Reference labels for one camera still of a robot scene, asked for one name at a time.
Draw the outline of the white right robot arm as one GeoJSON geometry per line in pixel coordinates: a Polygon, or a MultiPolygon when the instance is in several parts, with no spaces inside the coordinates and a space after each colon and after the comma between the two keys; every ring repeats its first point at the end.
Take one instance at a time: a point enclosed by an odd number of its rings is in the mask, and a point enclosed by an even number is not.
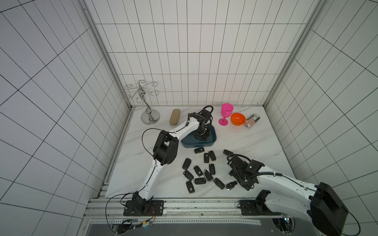
{"type": "Polygon", "coordinates": [[[344,225],[351,213],[330,185],[302,182],[244,155],[226,149],[223,153],[229,174],[245,190],[256,184],[271,188],[261,190],[253,200],[241,200],[242,215],[281,215],[288,222],[300,218],[327,236],[346,235],[344,225]]]}

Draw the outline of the black smart key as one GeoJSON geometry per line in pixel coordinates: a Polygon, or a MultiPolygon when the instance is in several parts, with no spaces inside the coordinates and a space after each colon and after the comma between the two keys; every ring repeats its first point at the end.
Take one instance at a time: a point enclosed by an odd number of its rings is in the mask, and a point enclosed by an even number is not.
{"type": "Polygon", "coordinates": [[[184,170],[188,170],[188,168],[190,167],[191,163],[192,163],[192,160],[190,158],[186,158],[185,161],[184,161],[184,163],[183,163],[182,168],[184,170]]]}

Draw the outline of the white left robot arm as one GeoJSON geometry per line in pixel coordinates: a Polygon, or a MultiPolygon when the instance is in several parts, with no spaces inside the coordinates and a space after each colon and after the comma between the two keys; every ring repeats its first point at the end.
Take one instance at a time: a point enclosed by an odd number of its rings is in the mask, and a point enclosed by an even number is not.
{"type": "Polygon", "coordinates": [[[189,113],[187,121],[175,129],[160,131],[151,153],[153,163],[150,171],[142,188],[132,195],[134,203],[144,205],[153,198],[155,182],[159,179],[167,165],[175,160],[181,140],[192,142],[191,144],[184,145],[186,148],[207,147],[215,143],[215,129],[212,126],[213,110],[213,106],[205,106],[198,113],[189,113]]]}

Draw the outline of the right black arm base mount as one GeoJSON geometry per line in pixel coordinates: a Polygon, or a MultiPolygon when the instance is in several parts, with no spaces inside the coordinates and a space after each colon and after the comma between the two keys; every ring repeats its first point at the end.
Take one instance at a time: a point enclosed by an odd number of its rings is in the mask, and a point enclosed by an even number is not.
{"type": "Polygon", "coordinates": [[[270,193],[269,190],[262,190],[254,200],[240,200],[237,207],[243,216],[279,216],[280,212],[271,211],[265,204],[270,193]]]}

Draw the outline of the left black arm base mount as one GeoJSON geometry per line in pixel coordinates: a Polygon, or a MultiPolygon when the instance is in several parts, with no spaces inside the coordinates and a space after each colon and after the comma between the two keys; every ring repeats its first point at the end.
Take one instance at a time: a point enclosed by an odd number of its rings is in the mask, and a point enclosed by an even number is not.
{"type": "Polygon", "coordinates": [[[153,197],[146,200],[135,192],[132,199],[126,201],[123,216],[162,216],[163,210],[163,200],[154,200],[153,197]]]}

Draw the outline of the chrome black car key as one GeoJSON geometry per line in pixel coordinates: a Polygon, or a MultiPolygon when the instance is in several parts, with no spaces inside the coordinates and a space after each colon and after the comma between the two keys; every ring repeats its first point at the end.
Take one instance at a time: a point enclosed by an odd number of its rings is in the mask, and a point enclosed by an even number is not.
{"type": "Polygon", "coordinates": [[[232,190],[238,184],[237,181],[229,182],[225,185],[227,191],[232,190]]]}

